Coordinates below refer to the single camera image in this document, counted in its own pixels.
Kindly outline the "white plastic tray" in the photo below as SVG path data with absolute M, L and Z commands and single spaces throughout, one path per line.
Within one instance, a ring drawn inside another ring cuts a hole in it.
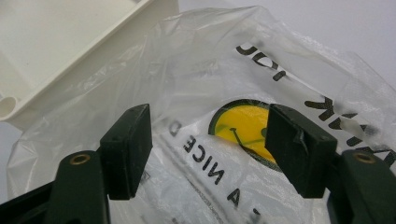
M 177 13 L 177 0 L 0 0 L 0 122 L 22 129 L 36 99 L 96 48 L 105 56 Z

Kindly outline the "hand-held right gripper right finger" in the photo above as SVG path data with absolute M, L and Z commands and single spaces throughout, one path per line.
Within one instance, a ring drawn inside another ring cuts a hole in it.
M 269 105 L 265 148 L 305 199 L 329 191 L 332 224 L 396 224 L 396 175 L 377 156 L 349 149 L 297 110 Z

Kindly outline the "clear printed plastic bag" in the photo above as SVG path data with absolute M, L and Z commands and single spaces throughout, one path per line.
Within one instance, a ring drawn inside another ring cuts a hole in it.
M 290 30 L 263 7 L 207 8 L 157 23 L 99 68 L 52 88 L 8 163 L 0 224 L 44 224 L 61 160 L 97 150 L 148 104 L 152 149 L 110 224 L 332 224 L 265 148 L 269 105 L 293 108 L 396 175 L 396 90 L 359 56 Z

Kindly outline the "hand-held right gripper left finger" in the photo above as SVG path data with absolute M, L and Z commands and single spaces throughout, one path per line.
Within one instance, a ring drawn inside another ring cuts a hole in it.
M 149 105 L 126 110 L 97 150 L 61 160 L 44 224 L 110 224 L 108 202 L 136 195 L 151 149 Z

